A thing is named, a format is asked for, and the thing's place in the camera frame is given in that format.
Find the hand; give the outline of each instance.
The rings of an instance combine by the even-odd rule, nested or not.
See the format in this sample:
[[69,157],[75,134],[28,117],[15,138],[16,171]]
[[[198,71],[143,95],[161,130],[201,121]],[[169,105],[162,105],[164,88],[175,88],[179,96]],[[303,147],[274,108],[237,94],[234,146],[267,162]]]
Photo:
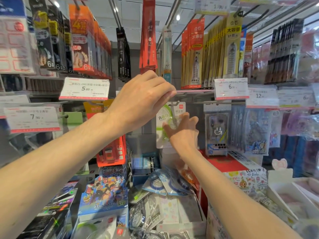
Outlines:
[[121,136],[145,125],[175,95],[172,84],[149,70],[126,83],[105,113]]
[[189,113],[185,112],[180,115],[181,123],[177,129],[172,129],[167,123],[163,124],[169,141],[179,156],[184,159],[189,154],[190,150],[197,151],[197,136],[198,130],[196,124],[198,123],[198,117],[192,117],[189,119]]

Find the left hand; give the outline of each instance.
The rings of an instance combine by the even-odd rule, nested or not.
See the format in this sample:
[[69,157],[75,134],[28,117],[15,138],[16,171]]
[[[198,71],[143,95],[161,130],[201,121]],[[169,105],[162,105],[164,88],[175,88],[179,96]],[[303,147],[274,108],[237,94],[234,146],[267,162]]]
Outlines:
[[145,125],[175,95],[172,84],[149,70],[126,83],[104,113],[121,136]]

